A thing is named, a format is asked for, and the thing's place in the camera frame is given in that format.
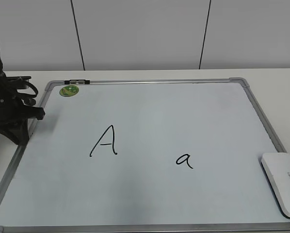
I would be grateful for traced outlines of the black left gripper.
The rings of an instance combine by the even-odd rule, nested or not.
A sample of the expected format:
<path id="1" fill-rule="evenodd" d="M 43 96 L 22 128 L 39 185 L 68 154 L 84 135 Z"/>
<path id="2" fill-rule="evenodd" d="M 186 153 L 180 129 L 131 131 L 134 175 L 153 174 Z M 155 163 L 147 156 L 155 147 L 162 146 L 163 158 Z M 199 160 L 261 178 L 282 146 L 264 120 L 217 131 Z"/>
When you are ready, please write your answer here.
<path id="1" fill-rule="evenodd" d="M 45 112 L 35 107 L 37 88 L 29 82 L 31 76 L 7 77 L 0 58 L 0 134 L 16 145 L 26 145 L 29 141 L 28 121 L 42 120 Z"/>

